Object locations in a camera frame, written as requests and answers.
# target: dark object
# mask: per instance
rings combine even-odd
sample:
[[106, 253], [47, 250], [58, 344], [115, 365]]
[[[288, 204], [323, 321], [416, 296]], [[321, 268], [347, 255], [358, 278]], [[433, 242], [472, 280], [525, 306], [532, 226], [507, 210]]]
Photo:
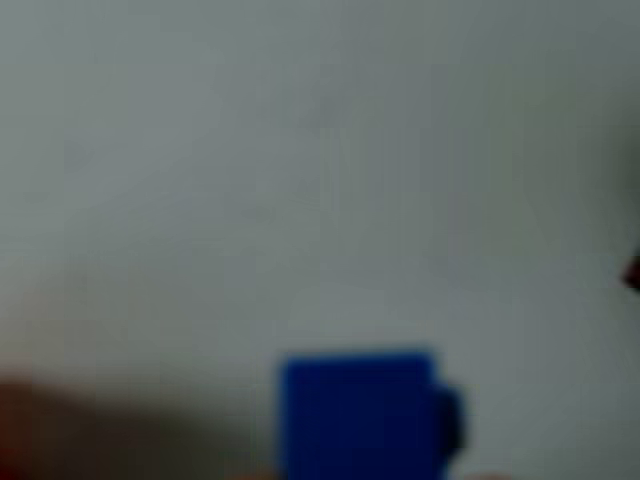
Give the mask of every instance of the dark object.
[[459, 396], [421, 354], [299, 358], [284, 373], [288, 480], [441, 480]]
[[640, 292], [640, 257], [636, 257], [624, 275], [625, 283]]

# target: blurry background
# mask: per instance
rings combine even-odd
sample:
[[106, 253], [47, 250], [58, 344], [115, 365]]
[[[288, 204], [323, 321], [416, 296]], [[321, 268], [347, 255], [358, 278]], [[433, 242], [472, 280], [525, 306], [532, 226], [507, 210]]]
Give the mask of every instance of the blurry background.
[[431, 345], [459, 472], [636, 479], [639, 79], [636, 0], [6, 0], [0, 369], [222, 478], [285, 352]]

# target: gray wall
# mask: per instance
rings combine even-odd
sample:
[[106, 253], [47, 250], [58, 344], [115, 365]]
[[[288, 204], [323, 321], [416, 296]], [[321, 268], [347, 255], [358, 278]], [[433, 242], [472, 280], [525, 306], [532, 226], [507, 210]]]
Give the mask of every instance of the gray wall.
[[640, 477], [636, 0], [7, 0], [0, 66], [2, 369], [234, 473], [283, 353], [428, 344], [459, 472]]

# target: brown object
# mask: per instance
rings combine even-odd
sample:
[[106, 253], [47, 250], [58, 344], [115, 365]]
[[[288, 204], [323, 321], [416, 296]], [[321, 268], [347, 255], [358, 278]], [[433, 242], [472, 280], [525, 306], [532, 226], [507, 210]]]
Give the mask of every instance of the brown object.
[[624, 282], [634, 290], [640, 291], [640, 257], [636, 257], [625, 272]]

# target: white wall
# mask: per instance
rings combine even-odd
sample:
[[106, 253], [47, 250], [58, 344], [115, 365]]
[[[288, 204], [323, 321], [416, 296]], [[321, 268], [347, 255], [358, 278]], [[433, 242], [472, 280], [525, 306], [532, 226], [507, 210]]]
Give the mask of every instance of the white wall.
[[283, 353], [430, 344], [460, 472], [640, 477], [636, 0], [6, 0], [0, 65], [3, 369], [233, 473]]

